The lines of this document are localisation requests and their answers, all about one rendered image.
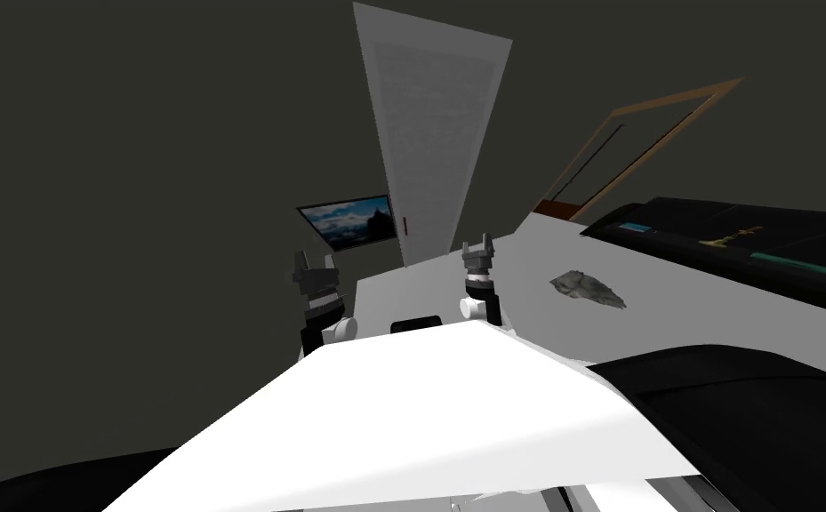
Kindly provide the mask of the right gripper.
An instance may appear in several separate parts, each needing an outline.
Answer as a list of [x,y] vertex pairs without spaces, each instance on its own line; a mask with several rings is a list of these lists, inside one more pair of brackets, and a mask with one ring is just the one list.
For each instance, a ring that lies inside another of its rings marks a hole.
[[467,242],[464,241],[462,244],[461,258],[467,274],[488,276],[493,267],[493,256],[493,239],[487,232],[483,234],[481,250],[471,251]]

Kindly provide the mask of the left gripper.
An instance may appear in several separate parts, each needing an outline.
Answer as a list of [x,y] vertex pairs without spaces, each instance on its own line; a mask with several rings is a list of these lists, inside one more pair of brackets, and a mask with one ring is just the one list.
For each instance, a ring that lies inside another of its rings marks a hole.
[[293,255],[292,278],[299,287],[299,293],[308,300],[335,294],[340,282],[339,274],[332,253],[324,256],[323,268],[309,268],[304,250],[299,250]]

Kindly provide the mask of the framed sky landscape picture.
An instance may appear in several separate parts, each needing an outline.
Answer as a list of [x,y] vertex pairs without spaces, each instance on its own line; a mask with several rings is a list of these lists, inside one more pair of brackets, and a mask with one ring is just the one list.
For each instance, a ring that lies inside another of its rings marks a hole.
[[389,195],[296,208],[333,252],[397,238]]

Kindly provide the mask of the grey crumpled cloth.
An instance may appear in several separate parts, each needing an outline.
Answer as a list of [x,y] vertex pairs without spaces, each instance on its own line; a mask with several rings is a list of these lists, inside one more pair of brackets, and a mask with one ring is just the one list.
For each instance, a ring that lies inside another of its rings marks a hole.
[[568,297],[591,300],[612,308],[626,308],[623,298],[609,286],[584,272],[571,270],[549,283],[557,292]]

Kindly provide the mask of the white door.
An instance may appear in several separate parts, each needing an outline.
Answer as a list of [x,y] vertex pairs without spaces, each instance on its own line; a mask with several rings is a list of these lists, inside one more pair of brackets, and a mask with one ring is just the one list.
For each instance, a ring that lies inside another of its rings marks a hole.
[[412,266],[453,248],[512,43],[366,4],[353,13],[401,254]]

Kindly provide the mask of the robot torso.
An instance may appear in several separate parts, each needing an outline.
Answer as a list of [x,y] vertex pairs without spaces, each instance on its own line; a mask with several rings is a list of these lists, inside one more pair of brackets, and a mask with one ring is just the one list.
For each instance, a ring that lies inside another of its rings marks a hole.
[[326,345],[158,463],[104,512],[282,512],[553,487],[645,508],[702,474],[582,361],[482,321]]

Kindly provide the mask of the white table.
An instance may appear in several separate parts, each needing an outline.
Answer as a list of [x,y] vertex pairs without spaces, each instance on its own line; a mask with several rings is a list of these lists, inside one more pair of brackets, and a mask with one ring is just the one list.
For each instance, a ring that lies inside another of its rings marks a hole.
[[[549,385],[549,354],[603,363],[671,347],[722,344],[774,352],[826,371],[826,310],[582,235],[582,226],[532,213],[494,244],[492,277],[507,338],[465,324],[459,252],[360,281],[361,337],[389,338],[393,322],[440,316],[432,335],[406,338],[402,369],[458,385],[499,379]],[[565,296],[549,283],[575,270],[624,299],[625,309]]]

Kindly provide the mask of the wooden framed window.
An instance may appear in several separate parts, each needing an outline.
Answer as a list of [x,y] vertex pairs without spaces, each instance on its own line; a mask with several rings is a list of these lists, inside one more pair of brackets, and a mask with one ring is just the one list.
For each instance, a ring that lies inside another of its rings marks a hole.
[[533,212],[588,225],[605,212],[643,202],[651,160],[743,83],[743,76],[618,107],[565,164]]

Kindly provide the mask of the black cabinet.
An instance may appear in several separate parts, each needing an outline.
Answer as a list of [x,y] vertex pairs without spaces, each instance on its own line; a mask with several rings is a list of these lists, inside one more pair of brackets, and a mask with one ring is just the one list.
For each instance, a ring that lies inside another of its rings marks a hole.
[[826,309],[826,212],[655,197],[581,233]]

